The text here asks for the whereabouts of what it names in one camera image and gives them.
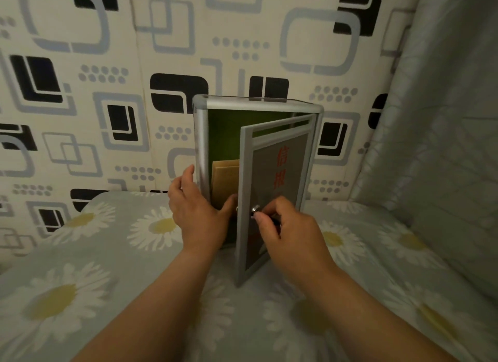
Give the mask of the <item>person's right hand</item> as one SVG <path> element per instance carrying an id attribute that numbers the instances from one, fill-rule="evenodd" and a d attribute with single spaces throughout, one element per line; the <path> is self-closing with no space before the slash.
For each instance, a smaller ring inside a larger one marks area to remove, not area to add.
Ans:
<path id="1" fill-rule="evenodd" d="M 312 293 L 338 267 L 311 215 L 303 214 L 283 196 L 266 205 L 266 215 L 281 217 L 280 239 L 263 239 L 271 260 L 303 293 Z"/>

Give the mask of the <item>person's left hand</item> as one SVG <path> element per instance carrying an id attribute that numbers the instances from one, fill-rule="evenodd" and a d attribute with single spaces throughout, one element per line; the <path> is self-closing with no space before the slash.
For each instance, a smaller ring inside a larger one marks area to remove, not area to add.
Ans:
<path id="1" fill-rule="evenodd" d="M 238 196 L 231 195 L 218 210 L 203 197 L 196 184 L 196 198 L 183 203 L 180 179 L 181 176 L 172 181 L 167 194 L 173 220 L 182 231 L 184 250 L 199 256 L 214 256 L 227 237 L 229 221 L 235 213 Z"/>

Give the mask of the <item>small metal key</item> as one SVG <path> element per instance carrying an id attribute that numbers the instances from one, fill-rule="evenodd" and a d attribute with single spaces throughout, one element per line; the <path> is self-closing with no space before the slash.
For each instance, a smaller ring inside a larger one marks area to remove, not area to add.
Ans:
<path id="1" fill-rule="evenodd" d="M 258 212 L 262 212 L 262 207 L 260 205 L 255 205 L 251 211 L 250 211 L 250 215 L 251 215 L 251 219 L 255 219 L 254 215 L 255 213 L 258 213 Z M 275 214 L 269 214 L 268 215 L 270 217 L 270 219 L 272 220 L 273 224 L 277 227 L 280 227 L 281 226 L 281 217 L 279 214 L 275 213 Z"/>

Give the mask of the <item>silver metal letter box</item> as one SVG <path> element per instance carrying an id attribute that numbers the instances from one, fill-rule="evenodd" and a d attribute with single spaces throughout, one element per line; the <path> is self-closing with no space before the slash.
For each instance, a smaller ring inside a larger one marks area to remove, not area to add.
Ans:
<path id="1" fill-rule="evenodd" d="M 279 196 L 303 208 L 324 108 L 289 99 L 195 95 L 193 111 L 197 180 L 210 203 L 213 161 L 240 160 L 228 241 L 235 243 L 234 281 L 241 286 L 269 259 L 250 211 Z"/>

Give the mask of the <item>person's left forearm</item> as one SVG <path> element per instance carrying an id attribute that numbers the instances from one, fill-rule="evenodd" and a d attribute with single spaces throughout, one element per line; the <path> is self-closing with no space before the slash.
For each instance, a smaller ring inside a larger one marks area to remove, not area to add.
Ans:
<path id="1" fill-rule="evenodd" d="M 215 249 L 187 248 L 72 362 L 177 362 Z"/>

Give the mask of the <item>person's right forearm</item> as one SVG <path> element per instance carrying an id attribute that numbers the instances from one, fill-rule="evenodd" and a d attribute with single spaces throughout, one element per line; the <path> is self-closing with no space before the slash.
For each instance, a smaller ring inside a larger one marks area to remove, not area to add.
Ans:
<path id="1" fill-rule="evenodd" d="M 337 267 L 305 278 L 302 291 L 325 314 L 351 361 L 457 362 Z"/>

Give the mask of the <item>brown paper envelope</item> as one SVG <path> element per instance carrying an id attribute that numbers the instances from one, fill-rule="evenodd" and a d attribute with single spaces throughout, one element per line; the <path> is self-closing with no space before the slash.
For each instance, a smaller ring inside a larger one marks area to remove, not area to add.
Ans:
<path id="1" fill-rule="evenodd" d="M 211 204 L 220 210 L 227 199 L 239 191 L 240 160 L 217 160 L 212 163 Z"/>

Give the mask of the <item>daisy print bed sheet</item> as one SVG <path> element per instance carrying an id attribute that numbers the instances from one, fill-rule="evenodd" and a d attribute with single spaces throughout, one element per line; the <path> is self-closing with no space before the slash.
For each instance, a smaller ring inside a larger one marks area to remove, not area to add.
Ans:
<path id="1" fill-rule="evenodd" d="M 65 362 L 182 249 L 165 194 L 110 192 L 0 275 L 0 362 Z M 498 309 L 382 208 L 307 201 L 341 269 L 465 362 L 498 362 Z M 223 248 L 184 362 L 346 362 L 329 323 L 268 261 L 237 288 Z"/>

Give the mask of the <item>grey patterned curtain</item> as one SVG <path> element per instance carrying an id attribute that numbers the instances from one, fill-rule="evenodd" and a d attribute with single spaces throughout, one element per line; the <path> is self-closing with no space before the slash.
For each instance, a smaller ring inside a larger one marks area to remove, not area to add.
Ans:
<path id="1" fill-rule="evenodd" d="M 498 305 L 498 0 L 419 0 L 351 197 Z"/>

